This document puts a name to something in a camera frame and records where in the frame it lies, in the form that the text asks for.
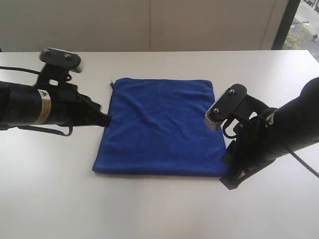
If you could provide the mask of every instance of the folded towel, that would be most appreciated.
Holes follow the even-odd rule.
[[[107,174],[223,176],[225,142],[204,115],[214,102],[207,80],[119,79],[93,171]]]

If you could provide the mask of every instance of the black cable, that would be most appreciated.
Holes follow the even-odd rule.
[[[270,126],[270,124],[267,122],[267,120],[261,116],[256,116],[258,118],[260,118],[268,127]],[[306,162],[304,162],[298,155],[296,155],[295,152],[292,151],[291,148],[289,148],[286,143],[283,141],[283,139],[281,138],[281,136],[279,134],[276,133],[276,131],[274,131],[275,134],[277,135],[277,138],[279,139],[279,142],[281,143],[282,147],[287,150],[287,152],[289,154],[291,154],[299,163],[302,164],[303,167],[305,167],[308,171],[310,171],[314,176],[316,176],[317,178],[319,178],[319,173],[316,172],[313,168],[311,168]]]
[[[0,66],[0,70],[9,70],[9,71],[23,71],[23,72],[28,72],[32,74],[39,75],[40,72],[30,70],[30,69],[25,69],[25,68],[20,68],[20,67],[10,67],[10,66]]]

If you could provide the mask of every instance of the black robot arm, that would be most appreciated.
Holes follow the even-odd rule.
[[[73,126],[109,126],[111,116],[102,113],[98,103],[80,94],[76,85],[68,83],[69,71],[81,72],[81,58],[77,54],[46,48],[40,60],[46,63],[41,72],[0,67],[38,74],[34,86],[0,82],[0,130],[18,127],[69,136]],[[57,85],[50,84],[50,80],[57,81]],[[31,126],[40,124],[65,126],[69,133]]]
[[[228,173],[220,181],[234,189],[275,161],[291,153],[317,177],[319,176],[293,151],[319,142],[319,78],[309,81],[300,96],[276,109],[247,94],[244,86],[235,84],[212,105],[205,115],[206,125],[217,130],[223,125],[226,137],[233,138],[223,161]],[[249,119],[255,112],[257,116]],[[237,119],[234,136],[226,128]]]

